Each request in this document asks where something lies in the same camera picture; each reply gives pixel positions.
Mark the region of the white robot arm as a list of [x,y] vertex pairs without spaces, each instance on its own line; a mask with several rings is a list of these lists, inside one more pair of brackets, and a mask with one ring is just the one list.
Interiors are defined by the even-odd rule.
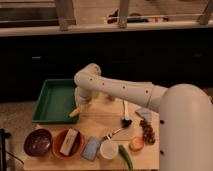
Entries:
[[95,63],[78,71],[74,82],[79,106],[99,91],[159,114],[159,171],[213,171],[213,104],[202,89],[109,79]]

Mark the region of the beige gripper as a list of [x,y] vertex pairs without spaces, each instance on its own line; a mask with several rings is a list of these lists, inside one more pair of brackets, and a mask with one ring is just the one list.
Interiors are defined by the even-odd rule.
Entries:
[[78,107],[87,106],[92,99],[92,92],[80,87],[75,89],[75,102]]

